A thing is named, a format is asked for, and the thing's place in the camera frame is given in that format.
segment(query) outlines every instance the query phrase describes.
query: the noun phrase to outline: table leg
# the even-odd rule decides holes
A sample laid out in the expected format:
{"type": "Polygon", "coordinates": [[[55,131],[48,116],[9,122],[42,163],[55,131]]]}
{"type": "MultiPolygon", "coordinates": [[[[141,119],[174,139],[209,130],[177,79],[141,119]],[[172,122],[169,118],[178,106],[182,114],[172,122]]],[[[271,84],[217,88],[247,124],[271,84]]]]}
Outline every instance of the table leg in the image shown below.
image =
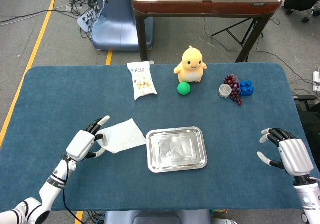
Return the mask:
{"type": "Polygon", "coordinates": [[[249,56],[249,53],[250,53],[251,49],[254,47],[254,45],[255,45],[256,41],[258,40],[260,34],[262,33],[262,31],[264,30],[264,28],[266,27],[266,25],[268,24],[268,22],[269,22],[269,20],[270,20],[270,18],[272,16],[273,16],[273,14],[257,19],[257,24],[253,28],[248,40],[244,44],[244,46],[243,46],[238,58],[235,61],[236,63],[245,62],[247,56],[249,56]]]}
{"type": "Polygon", "coordinates": [[[143,16],[136,16],[135,23],[136,31],[138,34],[140,58],[142,62],[145,62],[148,61],[145,18],[143,16]]]}

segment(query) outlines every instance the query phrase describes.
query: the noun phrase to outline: green ball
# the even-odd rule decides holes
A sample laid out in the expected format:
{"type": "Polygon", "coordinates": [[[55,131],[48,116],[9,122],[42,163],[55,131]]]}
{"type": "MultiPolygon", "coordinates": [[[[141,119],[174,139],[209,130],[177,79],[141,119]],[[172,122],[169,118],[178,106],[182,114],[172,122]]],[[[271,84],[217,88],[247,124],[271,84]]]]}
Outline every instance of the green ball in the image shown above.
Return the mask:
{"type": "Polygon", "coordinates": [[[181,82],[178,85],[178,93],[180,95],[188,95],[191,91],[191,86],[188,82],[181,82]]]}

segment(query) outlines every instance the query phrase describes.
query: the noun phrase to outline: yellow floor line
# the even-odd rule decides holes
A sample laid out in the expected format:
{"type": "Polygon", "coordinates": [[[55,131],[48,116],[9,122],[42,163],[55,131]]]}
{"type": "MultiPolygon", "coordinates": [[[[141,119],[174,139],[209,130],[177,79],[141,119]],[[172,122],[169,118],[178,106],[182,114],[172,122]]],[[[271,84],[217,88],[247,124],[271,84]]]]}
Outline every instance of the yellow floor line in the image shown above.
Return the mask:
{"type": "MultiPolygon", "coordinates": [[[[83,216],[84,216],[84,212],[83,211],[77,211],[76,212],[76,217],[79,218],[79,220],[82,221],[83,216]]],[[[74,224],[81,224],[81,222],[76,219],[74,224]]]]}
{"type": "Polygon", "coordinates": [[[105,61],[105,65],[106,66],[110,66],[111,65],[112,54],[113,54],[113,51],[109,50],[108,51],[108,56],[106,57],[106,61],[105,61]]]}
{"type": "MultiPolygon", "coordinates": [[[[55,1],[55,0],[52,0],[52,1],[51,1],[49,10],[52,10],[52,9],[54,8],[54,1],[55,1]]],[[[15,109],[15,106],[16,106],[16,103],[17,103],[17,100],[18,100],[20,91],[21,91],[21,87],[22,87],[22,84],[23,84],[24,79],[25,79],[25,75],[26,75],[27,71],[30,70],[30,68],[32,67],[32,65],[33,65],[33,63],[34,63],[34,60],[35,60],[35,58],[36,58],[36,55],[37,55],[37,52],[38,52],[38,49],[39,49],[39,46],[40,46],[40,43],[41,43],[41,41],[42,41],[42,38],[44,37],[44,34],[45,34],[45,31],[46,31],[46,28],[47,28],[47,25],[48,25],[48,22],[49,22],[51,13],[52,13],[51,11],[48,11],[47,14],[46,14],[46,16],[45,16],[45,19],[44,19],[44,22],[43,22],[41,31],[40,31],[40,33],[39,33],[38,39],[36,40],[36,43],[35,43],[35,46],[34,46],[34,48],[33,48],[33,51],[32,51],[31,57],[30,57],[30,59],[29,59],[28,65],[27,65],[26,68],[25,68],[25,71],[24,71],[24,74],[23,74],[22,79],[21,79],[21,81],[20,81],[18,90],[17,90],[16,93],[15,93],[15,96],[14,96],[14,98],[13,98],[11,107],[10,107],[9,112],[8,112],[8,115],[7,115],[6,118],[5,118],[5,121],[4,121],[2,130],[1,130],[1,132],[0,132],[0,148],[1,148],[2,143],[3,143],[3,141],[4,141],[4,138],[5,138],[7,129],[8,129],[8,125],[9,125],[9,122],[10,122],[11,117],[12,117],[12,113],[14,112],[14,109],[15,109]]]]}

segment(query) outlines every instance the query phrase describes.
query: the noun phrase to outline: white paper towel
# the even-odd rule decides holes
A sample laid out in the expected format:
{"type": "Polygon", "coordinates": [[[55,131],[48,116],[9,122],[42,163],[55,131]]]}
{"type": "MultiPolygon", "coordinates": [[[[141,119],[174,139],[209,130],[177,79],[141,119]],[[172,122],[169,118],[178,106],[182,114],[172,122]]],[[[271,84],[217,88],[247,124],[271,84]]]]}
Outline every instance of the white paper towel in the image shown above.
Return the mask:
{"type": "Polygon", "coordinates": [[[102,129],[98,131],[97,134],[105,134],[107,145],[103,148],[113,154],[147,143],[144,135],[132,118],[117,125],[102,129]]]}

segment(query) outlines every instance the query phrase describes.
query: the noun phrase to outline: snack bag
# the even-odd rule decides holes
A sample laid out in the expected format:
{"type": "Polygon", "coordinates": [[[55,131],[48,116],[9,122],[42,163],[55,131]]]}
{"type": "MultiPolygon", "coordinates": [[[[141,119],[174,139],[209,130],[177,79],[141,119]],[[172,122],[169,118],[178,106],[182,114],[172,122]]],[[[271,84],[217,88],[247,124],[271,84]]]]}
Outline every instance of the snack bag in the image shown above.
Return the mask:
{"type": "Polygon", "coordinates": [[[152,81],[149,61],[128,63],[132,75],[134,100],[150,94],[158,94],[152,81]]]}

